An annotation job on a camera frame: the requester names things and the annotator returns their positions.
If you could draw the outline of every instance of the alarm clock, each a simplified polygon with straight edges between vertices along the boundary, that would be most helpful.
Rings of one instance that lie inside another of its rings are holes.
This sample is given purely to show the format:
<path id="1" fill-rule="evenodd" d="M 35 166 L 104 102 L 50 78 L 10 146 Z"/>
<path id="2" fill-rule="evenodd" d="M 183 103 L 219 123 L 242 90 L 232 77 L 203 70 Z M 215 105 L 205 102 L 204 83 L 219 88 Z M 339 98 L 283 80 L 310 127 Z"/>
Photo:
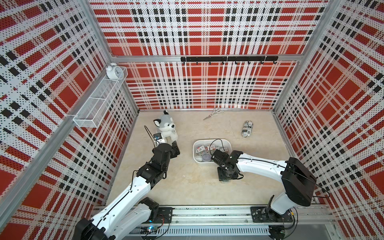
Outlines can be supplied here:
<path id="1" fill-rule="evenodd" d="M 107 76 L 111 80 L 118 80 L 119 77 L 123 77 L 123 70 L 121 67 L 117 66 L 116 63 L 111 63 L 106 70 Z"/>

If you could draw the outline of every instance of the white wire basket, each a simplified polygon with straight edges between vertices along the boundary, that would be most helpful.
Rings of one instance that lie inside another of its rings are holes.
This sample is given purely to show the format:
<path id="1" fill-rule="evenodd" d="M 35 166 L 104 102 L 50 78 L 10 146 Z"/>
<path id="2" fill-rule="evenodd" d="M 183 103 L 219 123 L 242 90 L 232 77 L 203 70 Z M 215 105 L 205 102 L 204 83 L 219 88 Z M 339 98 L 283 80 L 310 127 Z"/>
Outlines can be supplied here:
<path id="1" fill-rule="evenodd" d="M 121 84 L 127 77 L 127 68 L 122 67 L 122 74 L 118 80 L 111 80 L 104 76 L 85 104 L 74 117 L 79 127 L 99 127 L 105 114 L 116 96 Z"/>

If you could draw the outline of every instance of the red plaid pattern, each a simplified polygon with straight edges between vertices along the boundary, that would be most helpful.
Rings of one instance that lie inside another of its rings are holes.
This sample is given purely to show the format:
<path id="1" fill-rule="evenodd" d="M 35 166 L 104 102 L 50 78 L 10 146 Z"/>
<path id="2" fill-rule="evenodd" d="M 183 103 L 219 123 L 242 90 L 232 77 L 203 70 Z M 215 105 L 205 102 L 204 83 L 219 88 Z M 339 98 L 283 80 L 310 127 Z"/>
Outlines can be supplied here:
<path id="1" fill-rule="evenodd" d="M 384 237 L 383 26 L 383 1 L 341 1 L 278 112 L 346 239 Z"/>
<path id="2" fill-rule="evenodd" d="M 272 109 L 295 62 L 121 63 L 140 109 Z"/>
<path id="3" fill-rule="evenodd" d="M 78 0 L 0 1 L 0 197 L 106 65 Z M 134 118 L 120 92 L 97 129 L 74 128 L 0 239 L 71 239 L 105 202 Z"/>
<path id="4" fill-rule="evenodd" d="M 112 55 L 300 54 L 327 0 L 90 0 Z"/>

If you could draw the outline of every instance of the plush dog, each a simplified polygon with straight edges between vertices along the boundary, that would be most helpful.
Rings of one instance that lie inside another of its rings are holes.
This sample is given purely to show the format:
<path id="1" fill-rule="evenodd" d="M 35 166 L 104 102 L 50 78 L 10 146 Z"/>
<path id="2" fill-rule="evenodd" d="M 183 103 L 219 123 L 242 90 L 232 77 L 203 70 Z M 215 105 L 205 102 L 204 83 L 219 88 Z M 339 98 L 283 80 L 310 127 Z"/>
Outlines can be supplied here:
<path id="1" fill-rule="evenodd" d="M 155 119 L 153 122 L 163 135 L 163 138 L 170 137 L 172 142 L 178 139 L 179 136 L 175 129 L 175 123 L 166 110 L 164 110 L 164 115 L 160 119 Z"/>

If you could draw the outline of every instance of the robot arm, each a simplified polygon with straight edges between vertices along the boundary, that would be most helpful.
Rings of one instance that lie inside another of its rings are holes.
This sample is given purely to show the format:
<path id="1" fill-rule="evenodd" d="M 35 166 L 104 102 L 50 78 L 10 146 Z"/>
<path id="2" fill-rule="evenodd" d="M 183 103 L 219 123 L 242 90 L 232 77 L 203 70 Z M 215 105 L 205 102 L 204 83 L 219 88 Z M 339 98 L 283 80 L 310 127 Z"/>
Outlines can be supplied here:
<path id="1" fill-rule="evenodd" d="M 159 144 L 152 150 L 150 162 L 142 166 L 132 183 L 101 212 L 91 220 L 82 219 L 77 223 L 73 240 L 120 240 L 139 224 L 157 216 L 158 203 L 143 198 L 161 179 L 167 177 L 171 158 L 180 154 L 176 141 L 172 146 Z"/>
<path id="2" fill-rule="evenodd" d="M 283 215 L 296 204 L 311 205 L 316 178 L 296 158 L 274 161 L 253 157 L 240 151 L 232 151 L 228 155 L 216 150 L 212 160 L 219 165 L 217 171 L 221 181 L 237 179 L 240 172 L 252 172 L 282 183 L 285 190 L 276 198 L 272 196 L 266 207 L 266 214 Z"/>

